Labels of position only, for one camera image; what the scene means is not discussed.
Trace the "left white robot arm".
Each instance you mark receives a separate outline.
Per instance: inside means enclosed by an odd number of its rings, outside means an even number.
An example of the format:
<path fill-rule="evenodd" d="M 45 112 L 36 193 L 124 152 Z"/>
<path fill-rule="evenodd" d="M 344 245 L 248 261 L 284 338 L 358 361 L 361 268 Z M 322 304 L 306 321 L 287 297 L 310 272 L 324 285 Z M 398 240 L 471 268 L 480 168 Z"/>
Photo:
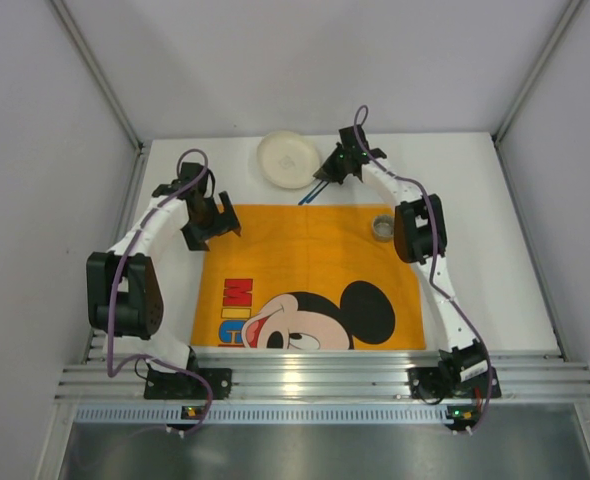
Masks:
<path fill-rule="evenodd" d="M 189 369 L 191 347 L 163 327 L 164 300 L 155 271 L 174 237 L 190 252 L 241 225 L 227 192 L 215 192 L 206 161 L 178 161 L 177 177 L 153 191 L 143 216 L 106 252 L 86 261 L 88 318 L 107 334 L 107 374 L 140 358 L 169 371 Z"/>

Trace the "aluminium mounting rail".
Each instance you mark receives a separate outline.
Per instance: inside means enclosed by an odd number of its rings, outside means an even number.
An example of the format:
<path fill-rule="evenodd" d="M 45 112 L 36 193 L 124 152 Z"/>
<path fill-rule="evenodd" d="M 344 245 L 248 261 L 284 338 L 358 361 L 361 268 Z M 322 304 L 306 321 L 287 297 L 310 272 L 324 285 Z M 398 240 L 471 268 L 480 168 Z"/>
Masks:
<path fill-rule="evenodd" d="M 407 403 L 408 372 L 428 367 L 432 352 L 306 352 L 216 350 L 197 353 L 204 367 L 229 368 L 228 400 L 238 403 Z M 500 352 L 491 358 L 503 403 L 590 402 L 590 370 L 547 352 Z M 140 400 L 144 382 L 131 367 L 108 377 L 97 358 L 64 368 L 60 402 Z"/>

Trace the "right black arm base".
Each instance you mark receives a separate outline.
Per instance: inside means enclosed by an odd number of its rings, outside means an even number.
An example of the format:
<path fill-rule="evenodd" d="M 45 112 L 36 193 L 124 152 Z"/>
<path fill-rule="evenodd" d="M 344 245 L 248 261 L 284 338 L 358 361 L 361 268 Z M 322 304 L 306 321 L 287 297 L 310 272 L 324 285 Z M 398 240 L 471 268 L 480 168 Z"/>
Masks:
<path fill-rule="evenodd" d="M 436 404 L 448 399 L 477 399 L 490 394 L 491 399 L 502 396 L 496 369 L 491 369 L 491 383 L 487 372 L 456 383 L 448 379 L 438 367 L 414 367 L 407 371 L 411 397 Z"/>

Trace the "small grey cup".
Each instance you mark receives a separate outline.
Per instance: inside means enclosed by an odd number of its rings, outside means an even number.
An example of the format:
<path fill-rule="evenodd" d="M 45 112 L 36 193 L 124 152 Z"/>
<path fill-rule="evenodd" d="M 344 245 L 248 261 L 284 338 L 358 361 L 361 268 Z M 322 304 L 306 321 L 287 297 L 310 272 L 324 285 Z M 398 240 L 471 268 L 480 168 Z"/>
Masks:
<path fill-rule="evenodd" d="M 378 242 L 390 242 L 394 238 L 394 218 L 388 214 L 377 215 L 371 223 L 373 238 Z"/>

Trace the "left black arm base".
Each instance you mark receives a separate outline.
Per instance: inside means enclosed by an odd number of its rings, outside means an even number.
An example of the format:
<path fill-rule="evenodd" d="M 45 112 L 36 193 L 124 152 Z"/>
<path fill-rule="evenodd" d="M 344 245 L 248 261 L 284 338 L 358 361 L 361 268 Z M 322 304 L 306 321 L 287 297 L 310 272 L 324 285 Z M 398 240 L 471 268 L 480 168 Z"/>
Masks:
<path fill-rule="evenodd" d="M 232 388 L 229 368 L 200 368 L 197 372 L 211 387 L 213 400 L 229 397 Z M 150 369 L 143 397 L 146 400 L 206 400 L 206 387 L 197 379 L 178 372 Z"/>

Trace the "blue plastic fork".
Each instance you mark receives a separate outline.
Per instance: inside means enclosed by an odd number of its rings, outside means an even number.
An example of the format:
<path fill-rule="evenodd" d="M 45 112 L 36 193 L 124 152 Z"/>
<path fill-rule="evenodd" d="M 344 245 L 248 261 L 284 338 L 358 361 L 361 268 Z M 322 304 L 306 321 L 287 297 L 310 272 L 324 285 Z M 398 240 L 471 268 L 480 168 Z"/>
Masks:
<path fill-rule="evenodd" d="M 308 205 L 319 196 L 329 185 L 328 181 L 320 181 L 309 193 L 307 193 L 298 203 L 298 206 Z"/>

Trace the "orange Mickey Mouse cloth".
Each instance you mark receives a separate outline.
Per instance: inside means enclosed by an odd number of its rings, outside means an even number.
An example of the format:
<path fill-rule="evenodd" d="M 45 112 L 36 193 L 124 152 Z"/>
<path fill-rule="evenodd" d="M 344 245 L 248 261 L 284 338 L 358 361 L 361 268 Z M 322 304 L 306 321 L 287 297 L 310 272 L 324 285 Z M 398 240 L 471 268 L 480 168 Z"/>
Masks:
<path fill-rule="evenodd" d="M 383 205 L 240 205 L 209 243 L 195 346 L 423 350 L 418 280 L 373 235 Z"/>

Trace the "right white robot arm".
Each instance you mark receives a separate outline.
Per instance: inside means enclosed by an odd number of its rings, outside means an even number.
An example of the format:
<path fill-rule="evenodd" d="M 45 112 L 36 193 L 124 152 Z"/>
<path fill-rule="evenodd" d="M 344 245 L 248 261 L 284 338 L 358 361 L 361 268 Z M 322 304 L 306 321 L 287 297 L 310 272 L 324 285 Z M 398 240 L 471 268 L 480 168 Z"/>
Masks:
<path fill-rule="evenodd" d="M 372 188 L 394 216 L 395 251 L 423 282 L 433 317 L 443 326 L 447 348 L 439 352 L 438 373 L 420 380 L 418 395 L 441 401 L 459 393 L 492 397 L 493 373 L 480 333 L 458 304 L 448 272 L 447 234 L 441 199 L 417 180 L 395 173 L 379 148 L 368 145 L 363 127 L 339 130 L 339 142 L 316 176 L 341 184 L 353 175 Z"/>

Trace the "cream round plate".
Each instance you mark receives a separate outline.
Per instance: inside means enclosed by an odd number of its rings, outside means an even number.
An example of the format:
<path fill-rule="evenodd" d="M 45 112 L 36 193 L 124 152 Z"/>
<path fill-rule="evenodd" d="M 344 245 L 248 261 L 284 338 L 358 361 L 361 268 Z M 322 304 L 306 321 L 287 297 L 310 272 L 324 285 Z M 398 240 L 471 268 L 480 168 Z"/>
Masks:
<path fill-rule="evenodd" d="M 288 190 L 307 187 L 321 167 L 314 143 L 292 131 L 274 131 L 261 139 L 256 160 L 263 177 L 271 184 Z"/>

